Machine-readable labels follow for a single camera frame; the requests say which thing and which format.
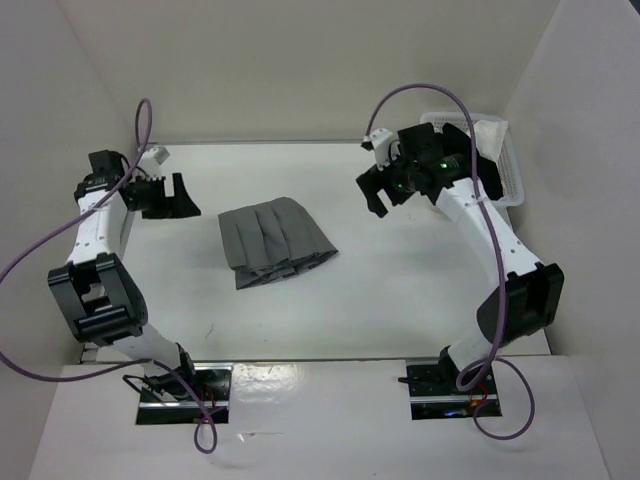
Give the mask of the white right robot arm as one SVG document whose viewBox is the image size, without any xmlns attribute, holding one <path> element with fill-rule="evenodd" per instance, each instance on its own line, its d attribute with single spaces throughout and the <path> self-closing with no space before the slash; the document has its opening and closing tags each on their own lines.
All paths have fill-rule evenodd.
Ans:
<svg viewBox="0 0 640 480">
<path fill-rule="evenodd" d="M 490 293 L 472 326 L 439 358 L 439 384 L 459 393 L 491 355 L 553 323 L 564 273 L 532 253 L 498 212 L 494 203 L 503 195 L 498 167 L 458 127 L 380 128 L 366 134 L 361 146 L 375 157 L 356 179 L 369 211 L 387 214 L 381 192 L 394 206 L 415 194 L 427 197 L 457 228 L 487 276 Z"/>
</svg>

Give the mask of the grey pleated skirt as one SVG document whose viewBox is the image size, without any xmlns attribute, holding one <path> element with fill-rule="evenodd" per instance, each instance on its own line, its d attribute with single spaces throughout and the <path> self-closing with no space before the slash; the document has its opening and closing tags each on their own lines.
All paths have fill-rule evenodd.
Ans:
<svg viewBox="0 0 640 480">
<path fill-rule="evenodd" d="M 290 197 L 223 212 L 218 221 L 238 290 L 299 276 L 339 253 L 308 211 Z"/>
</svg>

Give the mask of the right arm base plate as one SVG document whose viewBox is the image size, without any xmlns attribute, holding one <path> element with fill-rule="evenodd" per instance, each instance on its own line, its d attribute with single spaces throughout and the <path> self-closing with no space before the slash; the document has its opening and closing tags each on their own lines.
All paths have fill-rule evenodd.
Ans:
<svg viewBox="0 0 640 480">
<path fill-rule="evenodd" d="M 408 388 L 411 417 L 418 420 L 472 418 L 502 415 L 493 371 L 471 392 L 461 392 L 439 367 L 436 359 L 407 361 L 398 382 Z"/>
</svg>

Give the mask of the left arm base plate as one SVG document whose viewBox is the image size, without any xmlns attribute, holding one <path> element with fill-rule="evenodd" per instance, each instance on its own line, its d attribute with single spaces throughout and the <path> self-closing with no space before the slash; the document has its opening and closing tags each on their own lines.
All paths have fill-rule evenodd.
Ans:
<svg viewBox="0 0 640 480">
<path fill-rule="evenodd" d="M 196 363 L 198 398 L 212 414 L 215 424 L 229 421 L 233 366 L 231 363 Z M 173 397 L 153 391 L 141 376 L 125 374 L 122 380 L 138 395 L 137 425 L 195 425 L 203 415 L 191 396 Z"/>
</svg>

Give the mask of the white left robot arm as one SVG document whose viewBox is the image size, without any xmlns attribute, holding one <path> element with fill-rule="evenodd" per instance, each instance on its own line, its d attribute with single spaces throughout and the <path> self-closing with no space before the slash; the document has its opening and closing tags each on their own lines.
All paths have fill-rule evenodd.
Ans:
<svg viewBox="0 0 640 480">
<path fill-rule="evenodd" d="M 49 271 L 47 281 L 76 340 L 143 360 L 142 382 L 151 397 L 180 401 L 196 393 L 199 375 L 184 348 L 150 324 L 143 294 L 120 258 L 134 213 L 149 220 L 201 213 L 181 174 L 172 175 L 173 193 L 166 194 L 160 167 L 168 157 L 165 147 L 152 145 L 127 177 L 123 154 L 90 154 L 92 171 L 74 193 L 84 218 L 68 259 Z"/>
</svg>

